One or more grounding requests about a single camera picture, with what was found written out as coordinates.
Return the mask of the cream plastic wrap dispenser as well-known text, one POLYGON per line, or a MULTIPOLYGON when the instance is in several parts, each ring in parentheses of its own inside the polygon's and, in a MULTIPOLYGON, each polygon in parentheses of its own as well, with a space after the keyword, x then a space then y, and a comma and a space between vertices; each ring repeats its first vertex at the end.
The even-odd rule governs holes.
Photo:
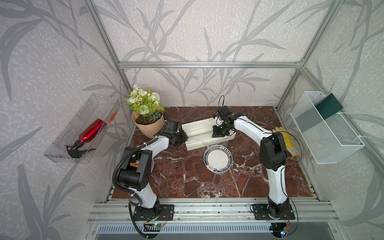
POLYGON ((235 138, 236 133, 234 131, 230 131, 230 136, 213 138, 213 126, 215 125, 216 121, 212 118, 182 124, 182 129, 188 136, 188 140, 185 142, 187 150, 209 147, 235 138))

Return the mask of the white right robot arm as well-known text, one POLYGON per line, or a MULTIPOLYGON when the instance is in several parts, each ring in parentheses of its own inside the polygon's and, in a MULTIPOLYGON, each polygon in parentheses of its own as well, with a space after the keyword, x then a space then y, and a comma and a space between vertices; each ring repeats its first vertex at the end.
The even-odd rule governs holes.
POLYGON ((260 161, 268 173, 270 209, 276 214, 288 209, 291 206, 285 181, 288 150, 284 136, 260 127, 246 116, 230 114, 227 117, 220 117, 216 114, 214 120, 216 122, 213 126, 214 138, 228 136, 230 131, 240 131, 259 145, 260 161))

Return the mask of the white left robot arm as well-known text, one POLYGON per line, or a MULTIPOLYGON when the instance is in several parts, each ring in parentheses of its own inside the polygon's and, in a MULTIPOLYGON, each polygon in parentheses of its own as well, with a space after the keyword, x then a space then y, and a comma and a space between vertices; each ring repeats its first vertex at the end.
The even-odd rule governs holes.
POLYGON ((137 147, 127 147, 116 166, 112 182, 116 189, 132 194, 144 209, 155 209, 158 196, 150 186, 153 158, 170 147, 178 147, 188 140, 185 131, 160 134, 137 147))

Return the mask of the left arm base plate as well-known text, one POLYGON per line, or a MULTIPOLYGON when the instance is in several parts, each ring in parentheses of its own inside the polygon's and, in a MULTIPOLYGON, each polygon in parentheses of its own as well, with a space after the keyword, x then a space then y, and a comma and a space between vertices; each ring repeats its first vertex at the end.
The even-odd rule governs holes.
POLYGON ((155 205, 151 209, 135 207, 135 221, 149 221, 153 218, 161 221, 172 221, 175 213, 175 205, 155 205))

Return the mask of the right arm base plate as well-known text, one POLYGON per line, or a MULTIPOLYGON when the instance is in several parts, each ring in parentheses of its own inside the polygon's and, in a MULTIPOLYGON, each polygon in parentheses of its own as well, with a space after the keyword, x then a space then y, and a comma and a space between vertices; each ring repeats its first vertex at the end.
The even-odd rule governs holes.
POLYGON ((255 220, 295 220, 295 211, 291 205, 283 207, 271 207, 269 204, 252 204, 251 213, 255 220))

